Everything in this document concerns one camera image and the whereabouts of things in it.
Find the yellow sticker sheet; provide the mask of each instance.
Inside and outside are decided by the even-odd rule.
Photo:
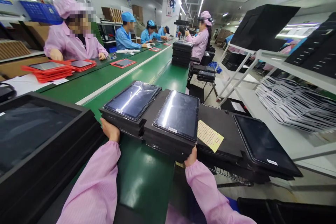
[[[198,121],[197,137],[216,153],[224,137],[210,128],[202,120]]]

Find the ceiling light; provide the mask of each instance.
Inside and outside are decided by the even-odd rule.
[[[319,25],[319,23],[306,23],[306,24],[288,24],[286,26],[315,26],[315,25]]]
[[[278,34],[277,37],[292,37],[292,38],[297,38],[297,39],[303,39],[306,36],[301,36],[301,35],[288,35],[288,34]]]
[[[181,0],[178,0],[179,4],[181,5],[182,4],[182,1]]]
[[[182,5],[181,5],[181,9],[182,9],[183,13],[186,14],[185,11],[184,11],[184,9],[183,9],[183,7],[182,7]]]

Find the hand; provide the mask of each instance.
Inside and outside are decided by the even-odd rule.
[[[103,132],[108,137],[108,140],[111,142],[119,143],[119,138],[120,138],[119,129],[116,126],[110,124],[104,118],[101,118],[100,121],[103,126]]]
[[[197,160],[197,149],[196,146],[191,151],[191,154],[189,155],[188,159],[184,161],[184,164],[186,167],[193,165]]]
[[[99,53],[98,57],[99,57],[99,60],[105,60],[106,59],[105,53],[103,53],[103,52]]]
[[[60,52],[60,50],[53,48],[50,50],[50,58],[52,60],[57,60],[57,61],[62,61],[63,60],[63,55]]]

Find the blue crate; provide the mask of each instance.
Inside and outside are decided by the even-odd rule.
[[[209,67],[213,67],[213,68],[216,69],[216,67],[217,67],[217,62],[216,62],[216,61],[212,61],[211,63],[208,64],[208,66],[209,66]],[[218,66],[218,68],[217,68],[217,73],[219,74],[219,73],[221,73],[221,72],[223,72],[223,70],[221,69],[220,66]]]
[[[53,25],[63,22],[63,19],[59,16],[53,5],[28,1],[20,1],[20,3],[34,22],[50,23]]]

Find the blue cap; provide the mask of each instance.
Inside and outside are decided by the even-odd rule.
[[[123,22],[136,22],[131,12],[124,12],[121,14],[121,19]]]
[[[148,26],[155,26],[155,23],[153,20],[148,20]]]

